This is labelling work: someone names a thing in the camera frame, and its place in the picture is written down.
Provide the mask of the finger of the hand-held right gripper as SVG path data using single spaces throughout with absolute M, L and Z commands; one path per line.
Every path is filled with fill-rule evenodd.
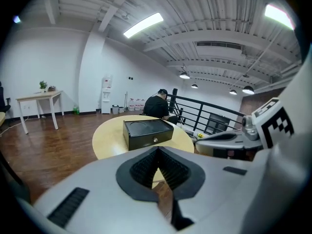
M 195 142 L 195 147 L 207 156 L 247 156 L 262 150 L 262 143 L 244 136 L 209 136 Z

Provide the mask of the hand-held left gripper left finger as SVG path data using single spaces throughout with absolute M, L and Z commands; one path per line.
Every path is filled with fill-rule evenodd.
M 65 227 L 72 234 L 176 234 L 155 202 L 133 200 L 118 185 L 116 171 L 138 149 L 91 162 L 51 187 L 34 204 L 48 216 L 76 187 L 88 195 Z

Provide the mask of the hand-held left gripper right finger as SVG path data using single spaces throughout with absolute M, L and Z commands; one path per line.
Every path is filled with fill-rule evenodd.
M 309 184 L 309 137 L 258 152 L 252 162 L 160 148 L 182 175 L 161 231 L 298 231 Z

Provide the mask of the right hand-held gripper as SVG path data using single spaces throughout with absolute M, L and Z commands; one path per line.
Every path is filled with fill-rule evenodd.
M 207 139 L 233 139 L 235 147 L 213 150 L 214 157 L 245 159 L 248 153 L 270 149 L 302 133 L 312 133 L 312 57 L 278 97 L 242 119 L 241 130 L 224 131 Z

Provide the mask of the black box of white packets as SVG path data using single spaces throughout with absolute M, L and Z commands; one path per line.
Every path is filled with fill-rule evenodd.
M 160 144 L 172 139 L 173 129 L 150 134 L 132 136 L 129 131 L 123 130 L 123 136 L 129 151 Z

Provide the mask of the black metal railing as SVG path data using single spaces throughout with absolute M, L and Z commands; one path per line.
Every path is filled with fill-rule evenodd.
M 224 131 L 239 130 L 243 113 L 177 95 L 177 89 L 167 97 L 169 112 L 178 118 L 178 124 L 187 131 L 212 135 Z

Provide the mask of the round light wooden table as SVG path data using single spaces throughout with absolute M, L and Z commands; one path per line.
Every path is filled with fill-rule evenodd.
M 120 116 L 102 123 L 94 132 L 92 146 L 97 159 L 110 158 L 112 156 L 128 153 L 128 147 L 123 136 L 124 121 L 152 120 L 153 117 L 129 115 Z M 171 147 L 181 151 L 193 153 L 194 145 L 185 131 L 172 124 L 173 136 L 170 140 L 156 143 L 155 146 Z

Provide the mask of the ceiling air vent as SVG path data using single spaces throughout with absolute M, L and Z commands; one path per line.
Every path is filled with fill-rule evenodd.
M 224 48 L 242 50 L 242 47 L 240 44 L 231 43 L 231 42 L 223 42 L 223 41 L 198 41 L 196 45 L 197 46 L 224 47 Z

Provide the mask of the white water dispenser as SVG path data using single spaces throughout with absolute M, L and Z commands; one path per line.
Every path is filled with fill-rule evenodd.
M 110 114 L 111 112 L 111 92 L 112 92 L 113 76 L 106 74 L 102 79 L 101 89 L 101 113 Z

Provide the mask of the rectangular wooden table white legs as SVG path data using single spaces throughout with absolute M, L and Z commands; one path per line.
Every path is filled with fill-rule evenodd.
M 16 101 L 18 103 L 18 107 L 19 107 L 19 117 L 21 120 L 21 124 L 23 127 L 23 130 L 25 132 L 25 134 L 28 134 L 28 130 L 25 124 L 25 120 L 24 120 L 24 115 L 22 113 L 22 106 L 21 103 L 22 102 L 27 102 L 27 101 L 35 101 L 36 105 L 37 105 L 37 116 L 38 118 L 40 118 L 39 115 L 39 100 L 49 100 L 50 103 L 50 111 L 51 111 L 51 116 L 52 116 L 52 120 L 53 120 L 53 124 L 55 127 L 55 130 L 58 130 L 58 123 L 56 120 L 56 112 L 55 112 L 55 108 L 54 108 L 54 98 L 58 98 L 59 100 L 59 106 L 60 106 L 60 110 L 61 110 L 61 115 L 64 116 L 64 110 L 63 110 L 63 100 L 62 100 L 62 90 L 60 91 L 51 91 L 51 92 L 43 92 L 43 93 L 38 93 L 38 94 L 34 94 L 31 96 L 27 96 L 27 97 L 20 97 L 17 98 Z

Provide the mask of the long ceiling tube light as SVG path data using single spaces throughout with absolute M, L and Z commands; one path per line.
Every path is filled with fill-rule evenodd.
M 123 33 L 123 35 L 126 38 L 131 38 L 132 36 L 136 35 L 137 33 L 157 24 L 163 22 L 163 17 L 160 13 L 155 13 L 147 18 L 145 18 L 144 20 L 138 22 L 137 24 L 135 24 L 134 26 L 132 26 L 131 28 L 129 28 L 127 31 L 125 31 Z
M 265 16 L 285 25 L 291 30 L 294 30 L 294 25 L 288 14 L 271 4 L 266 5 Z

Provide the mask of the black office chair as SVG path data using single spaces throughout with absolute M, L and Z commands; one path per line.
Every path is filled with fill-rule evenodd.
M 2 83 L 0 82 L 0 112 L 7 113 L 10 110 L 11 105 L 9 104 L 9 100 L 10 98 L 7 98 L 5 102 L 4 90 L 2 87 Z

